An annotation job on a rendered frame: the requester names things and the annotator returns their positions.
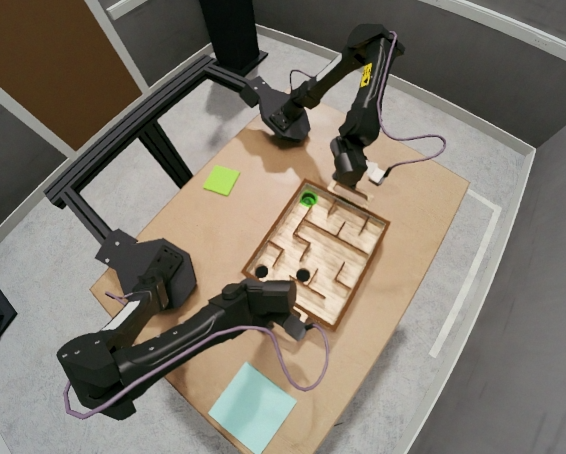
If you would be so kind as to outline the green square patch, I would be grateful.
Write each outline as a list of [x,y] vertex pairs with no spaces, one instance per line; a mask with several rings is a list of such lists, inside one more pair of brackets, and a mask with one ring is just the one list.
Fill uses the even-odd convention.
[[203,188],[228,196],[240,172],[215,165]]

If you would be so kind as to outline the wooden maze board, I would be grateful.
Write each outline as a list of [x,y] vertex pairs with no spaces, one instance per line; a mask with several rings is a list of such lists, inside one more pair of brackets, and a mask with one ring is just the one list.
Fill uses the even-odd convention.
[[294,280],[300,320],[310,316],[335,332],[391,224],[367,210],[372,199],[359,187],[332,181],[326,189],[304,178],[241,273],[256,281]]

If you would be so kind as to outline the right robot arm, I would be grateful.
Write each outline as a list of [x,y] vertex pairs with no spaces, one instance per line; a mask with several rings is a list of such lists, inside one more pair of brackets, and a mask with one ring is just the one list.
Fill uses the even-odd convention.
[[286,313],[296,304],[294,280],[246,278],[227,284],[221,294],[209,299],[207,305],[184,322],[132,346],[149,320],[169,303],[165,286],[182,259],[181,254],[163,245],[144,275],[138,276],[139,283],[132,288],[129,301],[108,324],[96,333],[68,341],[57,351],[82,406],[94,410],[126,388],[127,394],[98,412],[125,420],[137,412],[133,401],[165,375],[247,330],[220,335],[221,332],[251,326],[253,314]]

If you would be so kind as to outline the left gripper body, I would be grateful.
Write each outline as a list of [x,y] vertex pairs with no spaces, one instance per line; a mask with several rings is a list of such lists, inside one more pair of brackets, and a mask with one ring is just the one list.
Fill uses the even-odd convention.
[[[377,163],[367,161],[368,160],[367,156],[364,155],[364,158],[365,158],[365,161],[366,161],[367,166],[368,166],[368,170],[366,172],[367,177],[369,177],[370,179],[372,179],[375,182],[379,182],[379,180],[381,179],[381,177],[383,176],[383,174],[385,172],[380,170],[379,168],[377,168],[378,167]],[[331,177],[334,181],[339,181],[336,170]]]

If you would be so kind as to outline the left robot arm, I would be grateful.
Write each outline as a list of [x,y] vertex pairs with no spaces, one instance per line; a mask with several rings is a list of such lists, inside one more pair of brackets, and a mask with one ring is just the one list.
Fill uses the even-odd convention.
[[340,135],[329,145],[342,185],[355,184],[362,178],[368,170],[363,150],[379,136],[378,105],[382,114],[391,66],[394,59],[405,52],[397,39],[394,46],[398,44],[398,47],[391,46],[394,39],[387,40],[389,34],[382,24],[356,26],[339,55],[317,75],[291,90],[289,100],[269,117],[280,131],[284,131],[305,107],[310,110],[317,107],[333,86],[365,65],[356,98],[347,111],[345,122],[338,128]]

